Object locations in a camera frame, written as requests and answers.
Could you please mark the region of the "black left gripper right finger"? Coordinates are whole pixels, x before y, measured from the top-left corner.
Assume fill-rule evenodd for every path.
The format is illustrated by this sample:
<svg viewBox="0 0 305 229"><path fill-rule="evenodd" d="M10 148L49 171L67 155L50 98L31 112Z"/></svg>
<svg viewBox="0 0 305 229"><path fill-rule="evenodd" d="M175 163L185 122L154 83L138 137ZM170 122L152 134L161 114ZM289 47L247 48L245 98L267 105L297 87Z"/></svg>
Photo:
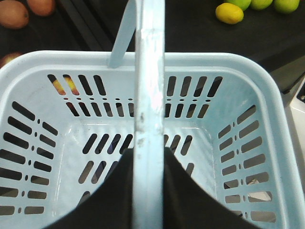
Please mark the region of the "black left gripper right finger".
<svg viewBox="0 0 305 229"><path fill-rule="evenodd" d="M187 174L171 149L164 149L164 229L256 229L224 207Z"/></svg>

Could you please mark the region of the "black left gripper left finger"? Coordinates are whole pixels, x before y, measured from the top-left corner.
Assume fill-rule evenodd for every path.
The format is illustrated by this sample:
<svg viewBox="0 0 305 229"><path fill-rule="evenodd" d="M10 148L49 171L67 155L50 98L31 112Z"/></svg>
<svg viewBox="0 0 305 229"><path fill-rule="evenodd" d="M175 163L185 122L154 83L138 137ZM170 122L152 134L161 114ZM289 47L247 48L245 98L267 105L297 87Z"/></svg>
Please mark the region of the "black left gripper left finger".
<svg viewBox="0 0 305 229"><path fill-rule="evenodd" d="M130 229L132 227L133 150L126 149L99 188L50 229Z"/></svg>

